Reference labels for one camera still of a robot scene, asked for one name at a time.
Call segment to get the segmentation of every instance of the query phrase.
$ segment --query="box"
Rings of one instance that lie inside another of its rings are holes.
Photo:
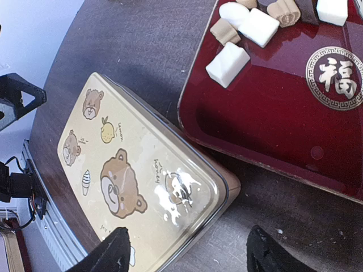
[[[130,271],[159,271],[185,252],[240,191],[126,87],[93,73],[58,144],[65,174],[96,234],[126,227]]]

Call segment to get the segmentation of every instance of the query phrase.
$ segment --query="lemon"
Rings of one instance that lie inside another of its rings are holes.
[[[107,122],[108,116],[106,118],[102,117],[102,124],[103,127],[101,127],[101,139],[104,143],[109,143],[114,139],[115,137],[115,130],[113,128],[113,125],[109,122]]]

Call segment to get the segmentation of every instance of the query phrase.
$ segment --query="ice cream cone illustration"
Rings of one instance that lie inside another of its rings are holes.
[[[115,130],[113,128],[113,125],[111,123],[107,122],[108,116],[106,118],[102,117],[102,124],[103,127],[101,127],[101,139],[104,143],[109,143],[114,139],[115,137]]]
[[[84,196],[86,196],[88,193],[88,189],[90,188],[90,182],[91,182],[91,175],[90,171],[87,170],[82,178],[82,190]]]

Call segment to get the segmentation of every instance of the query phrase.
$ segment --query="white cube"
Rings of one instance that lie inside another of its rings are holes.
[[[280,22],[266,13],[253,8],[238,27],[238,31],[264,48],[275,35]]]
[[[210,78],[227,88],[249,60],[250,56],[243,48],[227,42],[205,69]]]
[[[348,0],[319,0],[316,6],[321,21],[343,26],[348,18]]]
[[[236,30],[249,13],[248,8],[236,2],[228,2],[220,7],[220,17],[229,22]]]

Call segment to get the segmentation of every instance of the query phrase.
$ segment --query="dark wooden table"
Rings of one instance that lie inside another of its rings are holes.
[[[57,157],[60,135],[83,85],[94,71],[108,75],[178,124],[178,98],[214,4],[85,0],[73,21],[49,73],[48,102],[37,111],[30,149],[57,207],[87,251],[99,240]],[[318,271],[363,270],[361,205],[211,153],[238,175],[241,194],[167,271],[246,271],[252,224]]]

